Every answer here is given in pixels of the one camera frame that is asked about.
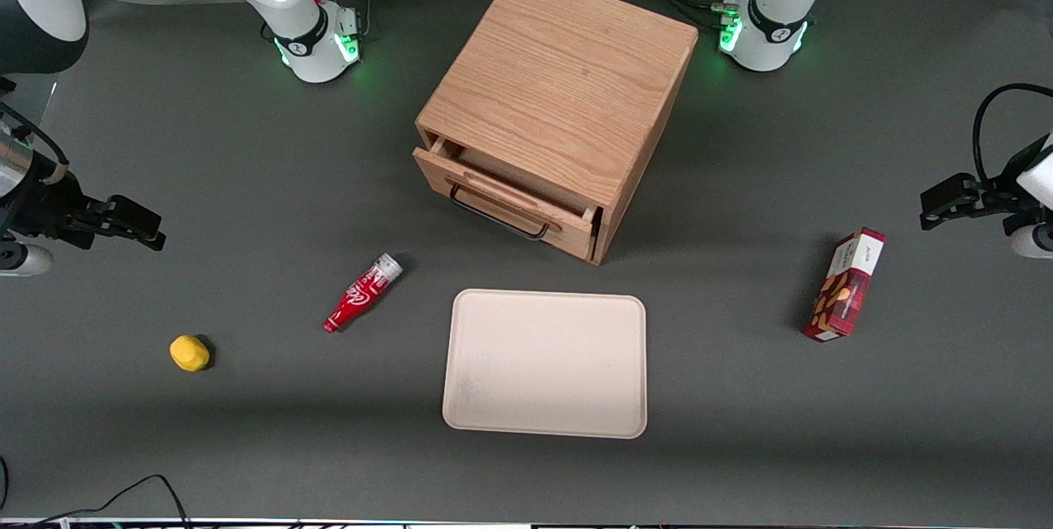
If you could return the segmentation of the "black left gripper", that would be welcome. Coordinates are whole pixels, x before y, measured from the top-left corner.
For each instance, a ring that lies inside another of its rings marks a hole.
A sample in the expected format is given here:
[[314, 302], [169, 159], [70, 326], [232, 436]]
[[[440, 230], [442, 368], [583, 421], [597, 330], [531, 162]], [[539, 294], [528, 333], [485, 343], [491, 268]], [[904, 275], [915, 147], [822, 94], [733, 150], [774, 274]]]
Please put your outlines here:
[[973, 160], [979, 183], [974, 176], [958, 173], [926, 189], [919, 197], [919, 226], [922, 230], [933, 230], [951, 220], [999, 214], [1007, 215], [1005, 219], [1008, 221], [1039, 221], [1038, 200], [1017, 183], [1017, 177], [1024, 175], [1024, 170], [1038, 155], [1039, 140], [1036, 139], [1012, 155], [1004, 166], [1004, 172], [992, 178], [984, 166], [981, 143], [978, 138], [974, 138]]

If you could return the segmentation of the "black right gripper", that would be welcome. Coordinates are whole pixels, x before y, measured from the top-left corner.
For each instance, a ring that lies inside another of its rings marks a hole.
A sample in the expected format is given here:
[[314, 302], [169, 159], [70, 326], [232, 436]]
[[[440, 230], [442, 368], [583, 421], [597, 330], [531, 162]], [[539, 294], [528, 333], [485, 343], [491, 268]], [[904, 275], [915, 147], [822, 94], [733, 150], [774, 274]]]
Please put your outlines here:
[[97, 200], [84, 195], [77, 177], [67, 172], [59, 183], [42, 184], [29, 173], [7, 181], [7, 242], [45, 237], [90, 250], [97, 237], [124, 238], [160, 252], [166, 243], [161, 216], [122, 195], [106, 200], [105, 221], [93, 212]]

